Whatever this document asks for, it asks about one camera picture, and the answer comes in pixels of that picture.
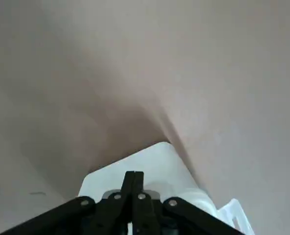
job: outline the beige wall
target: beige wall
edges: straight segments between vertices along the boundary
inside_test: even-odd
[[[290,234],[290,1],[0,0],[0,231],[165,139]]]

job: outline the black clamp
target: black clamp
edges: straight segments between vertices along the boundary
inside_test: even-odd
[[[121,190],[106,192],[100,202],[75,198],[0,235],[242,235],[185,200],[161,203],[143,190],[144,173],[128,171]]]

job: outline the screw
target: screw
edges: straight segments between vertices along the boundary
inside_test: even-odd
[[[146,198],[146,195],[143,194],[143,193],[140,193],[140,194],[138,195],[138,199],[140,199],[140,200],[145,199],[145,198]]]
[[[114,196],[114,198],[115,198],[115,199],[120,199],[120,198],[121,198],[121,195],[120,195],[120,194],[116,194],[116,195]]]
[[[171,207],[174,207],[174,206],[176,206],[178,203],[175,201],[175,200],[170,200],[169,201],[169,205],[171,206]]]
[[[89,201],[87,201],[87,200],[84,200],[81,202],[82,207],[87,206],[88,204],[89,204]]]

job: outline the white plastic object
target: white plastic object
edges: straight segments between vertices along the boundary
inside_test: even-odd
[[[229,203],[219,209],[218,213],[221,220],[229,226],[238,229],[243,234],[254,235],[254,231],[238,200],[232,199]]]
[[[210,197],[199,188],[188,188],[178,194],[177,197],[184,199],[245,235],[254,235],[244,210],[236,199],[232,199],[228,204],[217,210]]]
[[[144,189],[160,193],[161,201],[178,196],[220,219],[231,227],[236,227],[245,235],[254,235],[247,217],[236,199],[217,210],[210,197],[198,188],[182,159],[174,147],[167,142],[154,144],[120,161],[87,175],[82,183],[79,196],[89,196],[98,202],[109,190],[120,189],[126,171],[144,172]],[[129,235],[132,225],[129,224]]]
[[[174,147],[160,142],[87,175],[79,196],[100,201],[104,192],[120,189],[126,171],[144,172],[144,189],[160,193],[162,201],[186,188],[198,188]]]

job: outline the white plastic part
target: white plastic part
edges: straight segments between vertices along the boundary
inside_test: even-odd
[[[161,201],[172,196],[181,197],[231,227],[236,228],[233,222],[236,219],[241,232],[254,235],[239,202],[233,199],[217,210],[210,197],[198,188],[174,147],[167,142],[157,143],[90,173],[83,180],[79,196],[100,201],[104,192],[121,188],[126,171],[143,171],[144,189],[159,192]]]
[[[219,209],[218,213],[221,220],[226,224],[238,229],[243,234],[254,235],[254,231],[238,200],[232,199],[229,203]]]
[[[105,191],[120,189],[126,171],[144,172],[144,189],[160,193],[162,201],[186,188],[198,188],[174,147],[160,142],[85,177],[79,196],[100,201]]]
[[[210,197],[199,188],[189,188],[177,197],[193,204],[199,209],[239,230],[245,235],[254,235],[254,231],[238,200],[232,199],[228,204],[217,210]]]

